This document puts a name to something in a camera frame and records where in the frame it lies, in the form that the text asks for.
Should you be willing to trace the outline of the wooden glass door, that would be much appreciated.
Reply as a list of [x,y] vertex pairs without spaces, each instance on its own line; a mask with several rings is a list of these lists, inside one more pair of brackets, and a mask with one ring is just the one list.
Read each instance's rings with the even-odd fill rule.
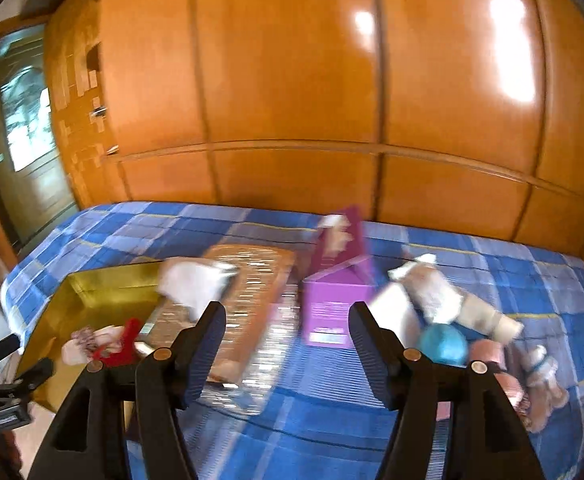
[[0,39],[0,220],[14,251],[76,210],[51,126],[44,27]]

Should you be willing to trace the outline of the blue plaid tablecloth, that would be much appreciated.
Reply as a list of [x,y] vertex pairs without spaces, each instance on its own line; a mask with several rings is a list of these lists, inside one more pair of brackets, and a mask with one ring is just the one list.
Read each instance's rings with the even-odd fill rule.
[[[217,243],[275,245],[301,252],[314,214],[221,206],[131,202],[78,212],[7,275],[2,302],[11,329],[27,339],[69,273],[174,256],[197,257]],[[558,361],[568,403],[532,445],[549,479],[584,466],[584,262],[491,238],[369,222],[377,284],[406,255],[432,252],[452,283],[521,321],[516,350],[544,346]],[[233,415],[196,404],[180,418],[203,479],[371,479],[395,416],[372,395],[354,350],[296,341],[264,411]]]

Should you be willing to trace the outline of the orange wooden wardrobe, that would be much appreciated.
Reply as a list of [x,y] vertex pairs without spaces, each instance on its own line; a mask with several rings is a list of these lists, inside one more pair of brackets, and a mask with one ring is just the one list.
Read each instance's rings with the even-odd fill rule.
[[357,205],[584,260],[576,0],[65,0],[44,62],[83,207]]

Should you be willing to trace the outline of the white knit gloves blue band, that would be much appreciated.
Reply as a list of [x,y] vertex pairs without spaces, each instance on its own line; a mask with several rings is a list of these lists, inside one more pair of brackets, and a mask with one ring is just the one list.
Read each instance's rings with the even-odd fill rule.
[[541,344],[523,356],[521,365],[530,400],[526,425],[529,432],[538,434],[545,429],[554,410],[563,408],[570,396],[557,381],[558,361]]

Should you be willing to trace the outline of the red cloth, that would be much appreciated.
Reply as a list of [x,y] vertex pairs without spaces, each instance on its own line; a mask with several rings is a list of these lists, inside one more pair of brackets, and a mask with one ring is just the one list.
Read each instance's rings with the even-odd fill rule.
[[138,356],[134,342],[141,328],[142,323],[137,318],[129,318],[124,325],[109,325],[97,330],[94,333],[96,349],[91,360],[101,362],[106,367],[135,363]]

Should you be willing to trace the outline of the purple snack carton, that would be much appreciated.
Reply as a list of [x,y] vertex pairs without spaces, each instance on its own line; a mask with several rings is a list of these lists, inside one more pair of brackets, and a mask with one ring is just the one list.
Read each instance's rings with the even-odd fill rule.
[[322,217],[301,285],[305,344],[350,348],[349,309],[357,301],[369,301],[374,287],[373,259],[359,208],[353,205]]

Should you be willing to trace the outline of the blue and pink plush towel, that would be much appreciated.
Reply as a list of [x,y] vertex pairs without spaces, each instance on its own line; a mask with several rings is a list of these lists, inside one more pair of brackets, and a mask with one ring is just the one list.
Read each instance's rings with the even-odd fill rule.
[[449,324],[431,324],[418,340],[418,350],[432,362],[463,367],[467,364],[469,344],[459,330]]

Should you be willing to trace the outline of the gold metal tray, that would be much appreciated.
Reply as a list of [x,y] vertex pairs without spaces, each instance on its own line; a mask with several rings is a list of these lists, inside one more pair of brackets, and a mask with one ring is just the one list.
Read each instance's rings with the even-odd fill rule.
[[54,363],[54,375],[32,395],[32,400],[55,413],[82,372],[80,365],[62,360],[62,347],[83,327],[94,330],[122,325],[130,318],[146,321],[158,306],[158,261],[110,266],[71,273],[42,311],[20,357],[22,374],[39,360]]

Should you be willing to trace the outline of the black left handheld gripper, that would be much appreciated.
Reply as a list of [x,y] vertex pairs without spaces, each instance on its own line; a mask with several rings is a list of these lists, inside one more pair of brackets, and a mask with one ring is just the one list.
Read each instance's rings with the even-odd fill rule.
[[[0,361],[18,349],[17,335],[11,334],[3,338],[0,340]],[[32,418],[28,412],[28,404],[34,390],[43,385],[53,374],[52,360],[43,358],[12,382],[0,385],[0,434],[30,424]]]

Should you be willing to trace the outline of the cream mesh cloth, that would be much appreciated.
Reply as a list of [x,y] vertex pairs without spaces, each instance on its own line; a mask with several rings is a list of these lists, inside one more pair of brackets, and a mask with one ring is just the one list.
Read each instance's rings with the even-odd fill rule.
[[415,257],[387,274],[393,282],[403,285],[409,299],[431,324],[457,323],[499,344],[510,344],[523,332],[522,323],[452,284],[438,269],[434,254]]

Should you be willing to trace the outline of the white foam sponge block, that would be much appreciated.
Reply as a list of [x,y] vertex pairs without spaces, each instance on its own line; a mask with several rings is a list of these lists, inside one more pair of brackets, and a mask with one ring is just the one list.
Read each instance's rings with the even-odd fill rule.
[[389,282],[371,300],[369,310],[377,325],[393,332],[405,348],[418,346],[420,320],[402,284]]

